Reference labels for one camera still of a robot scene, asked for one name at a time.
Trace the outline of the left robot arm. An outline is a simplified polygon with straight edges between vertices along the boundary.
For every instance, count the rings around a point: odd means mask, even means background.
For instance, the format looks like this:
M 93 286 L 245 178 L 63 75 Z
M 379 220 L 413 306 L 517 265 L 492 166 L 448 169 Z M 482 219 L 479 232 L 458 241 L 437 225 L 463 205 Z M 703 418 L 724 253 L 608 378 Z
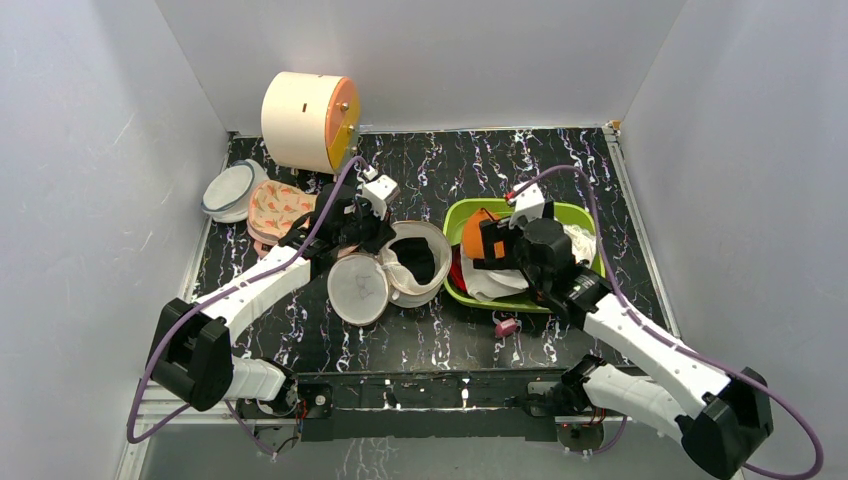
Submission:
M 342 250 L 375 251 L 392 239 L 389 205 L 398 193 L 386 176 L 359 188 L 332 183 L 253 267 L 193 303 L 170 301 L 141 382 L 156 382 L 197 411 L 256 400 L 275 416 L 293 412 L 299 391 L 290 368 L 240 358 L 232 344 L 278 301 L 335 266 Z

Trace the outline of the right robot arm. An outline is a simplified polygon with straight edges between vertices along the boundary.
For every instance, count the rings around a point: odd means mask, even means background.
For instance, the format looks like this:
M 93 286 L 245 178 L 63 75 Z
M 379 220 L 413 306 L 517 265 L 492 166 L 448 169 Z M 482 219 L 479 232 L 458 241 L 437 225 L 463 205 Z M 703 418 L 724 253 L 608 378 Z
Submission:
M 483 256 L 475 265 L 517 268 L 534 303 L 613 347 L 645 374 L 633 377 L 587 355 L 562 375 L 548 402 L 577 414 L 611 409 L 648 424 L 717 479 L 734 477 L 770 436 L 767 396 L 694 358 L 681 341 L 619 299 L 611 281 L 577 261 L 557 220 L 513 226 L 507 218 L 485 216 L 477 229 Z

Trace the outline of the orange bra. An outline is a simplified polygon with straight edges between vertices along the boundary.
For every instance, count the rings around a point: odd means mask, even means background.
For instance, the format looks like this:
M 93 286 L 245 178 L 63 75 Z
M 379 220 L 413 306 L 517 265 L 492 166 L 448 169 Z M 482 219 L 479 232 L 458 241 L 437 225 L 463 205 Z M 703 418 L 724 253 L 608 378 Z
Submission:
M 461 245 L 467 257 L 472 260 L 483 260 L 485 247 L 491 245 L 494 249 L 494 259 L 502 259 L 506 256 L 503 234 L 494 227 L 494 233 L 489 240 L 483 238 L 481 223 L 484 221 L 497 223 L 501 217 L 486 208 L 477 209 L 467 220 L 461 238 Z

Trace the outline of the white mesh laundry bag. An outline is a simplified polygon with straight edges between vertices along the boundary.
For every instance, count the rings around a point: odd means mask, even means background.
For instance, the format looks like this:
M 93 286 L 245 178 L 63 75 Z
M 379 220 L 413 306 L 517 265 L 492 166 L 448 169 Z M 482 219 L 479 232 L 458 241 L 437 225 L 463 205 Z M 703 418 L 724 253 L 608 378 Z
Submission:
M 452 264 L 452 248 L 445 235 L 423 221 L 398 221 L 392 224 L 397 237 L 376 255 L 351 253 L 331 268 L 327 291 L 334 312 L 346 323 L 357 327 L 377 321 L 389 304 L 415 308 L 432 300 L 439 292 Z M 389 247 L 396 241 L 424 237 L 436 262 L 433 280 L 419 285 Z

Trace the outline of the black bra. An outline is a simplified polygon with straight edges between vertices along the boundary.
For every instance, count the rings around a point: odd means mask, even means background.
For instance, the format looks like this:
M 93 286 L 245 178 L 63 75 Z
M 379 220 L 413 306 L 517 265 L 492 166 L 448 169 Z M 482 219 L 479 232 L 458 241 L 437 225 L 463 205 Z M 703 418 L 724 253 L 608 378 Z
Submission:
M 436 262 L 424 237 L 410 237 L 394 242 L 389 249 L 419 285 L 429 284 L 436 273 Z

